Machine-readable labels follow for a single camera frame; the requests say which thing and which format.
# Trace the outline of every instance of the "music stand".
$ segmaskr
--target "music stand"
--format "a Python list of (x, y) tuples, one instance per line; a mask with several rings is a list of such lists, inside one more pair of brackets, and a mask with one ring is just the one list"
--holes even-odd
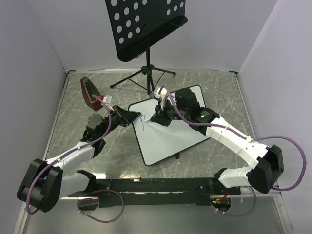
[[(146, 66), (142, 66), (141, 70), (110, 87), (114, 88), (130, 80), (150, 94), (164, 73), (176, 74), (151, 64), (150, 47), (188, 21), (185, 17), (185, 0), (105, 0), (105, 2), (118, 59), (129, 62), (146, 52)], [(163, 72), (155, 85), (152, 70)], [(140, 73), (147, 76), (147, 88), (131, 80)]]

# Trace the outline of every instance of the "gray wall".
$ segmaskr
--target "gray wall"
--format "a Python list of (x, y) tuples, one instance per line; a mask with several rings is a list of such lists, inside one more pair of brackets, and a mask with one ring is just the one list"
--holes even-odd
[[(239, 83), (258, 137), (285, 135), (305, 150), (308, 167), (302, 183), (283, 197), (296, 234), (312, 233), (312, 1), (279, 0), (239, 72)], [(280, 187), (298, 178), (302, 160), (283, 141), (285, 172)]]
[[(104, 0), (27, 1), (65, 69), (144, 64), (144, 56), (128, 63), (117, 59)], [(152, 63), (158, 67), (238, 71), (275, 3), (276, 0), (186, 0), (189, 22), (152, 47)]]
[(13, 231), (16, 192), (43, 157), (65, 72), (25, 0), (0, 1), (1, 233)]

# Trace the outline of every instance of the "marble table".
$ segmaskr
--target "marble table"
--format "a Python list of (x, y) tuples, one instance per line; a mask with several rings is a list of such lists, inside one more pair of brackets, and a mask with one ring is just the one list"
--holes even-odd
[[(145, 90), (130, 81), (110, 89), (111, 84), (131, 73), (133, 72), (69, 73), (47, 158), (55, 157), (76, 145), (82, 138), (88, 117), (94, 113), (83, 100), (80, 79), (88, 76), (102, 94), (113, 97), (112, 105), (118, 104), (121, 108), (128, 109), (130, 104), (150, 98)], [(153, 72), (154, 80), (157, 81), (161, 74)], [(146, 86), (144, 75), (133, 79)], [(167, 84), (172, 91), (200, 85), (207, 107), (222, 115), (232, 126), (252, 136), (234, 73), (177, 71), (176, 76), (165, 74), (158, 85), (162, 84)], [(98, 113), (107, 115), (104, 108)], [(179, 159), (170, 157), (150, 167), (142, 161), (132, 126), (119, 126), (105, 137), (105, 141), (102, 152), (81, 164), (75, 171), (83, 169), (95, 174), (97, 178), (192, 178), (212, 177), (224, 167), (246, 166), (240, 157), (213, 139), (183, 151)]]

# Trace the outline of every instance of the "whiteboard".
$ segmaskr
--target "whiteboard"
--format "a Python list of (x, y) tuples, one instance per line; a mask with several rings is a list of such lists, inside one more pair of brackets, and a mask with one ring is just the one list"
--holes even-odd
[[(196, 94), (201, 107), (205, 107), (204, 97), (199, 85), (189, 87)], [(131, 104), (130, 111), (141, 112), (145, 115), (142, 120), (148, 120), (155, 113), (157, 100), (149, 99)], [(144, 164), (151, 166), (167, 157), (179, 153), (193, 145), (196, 145), (208, 137), (193, 130), (182, 120), (172, 120), (168, 127), (153, 122), (141, 122), (137, 118), (133, 122), (137, 142), (142, 154)]]

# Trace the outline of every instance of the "floor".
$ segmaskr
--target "floor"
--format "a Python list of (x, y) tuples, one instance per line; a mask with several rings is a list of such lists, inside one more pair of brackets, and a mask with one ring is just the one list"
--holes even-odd
[[(82, 97), (80, 79), (88, 76), (102, 94), (113, 97), (112, 105), (127, 109), (132, 103), (150, 98), (145, 90), (130, 81), (114, 89), (109, 86), (132, 72), (76, 73), (71, 72), (64, 99), (56, 122), (47, 158), (55, 157), (75, 146), (85, 130), (88, 117), (94, 113)], [(154, 80), (162, 73), (154, 71)], [(134, 77), (144, 85), (144, 75)], [(252, 131), (235, 74), (228, 72), (177, 72), (165, 74), (158, 85), (167, 84), (172, 91), (182, 87), (200, 85), (206, 106), (222, 115), (231, 125), (247, 135)], [(106, 116), (105, 109), (98, 111)], [(118, 127), (105, 137), (106, 146), (94, 159), (81, 164), (97, 178), (187, 178), (212, 177), (221, 168), (240, 168), (246, 163), (221, 143), (210, 139), (180, 154), (180, 159), (170, 157), (147, 167), (143, 164), (132, 126)]]

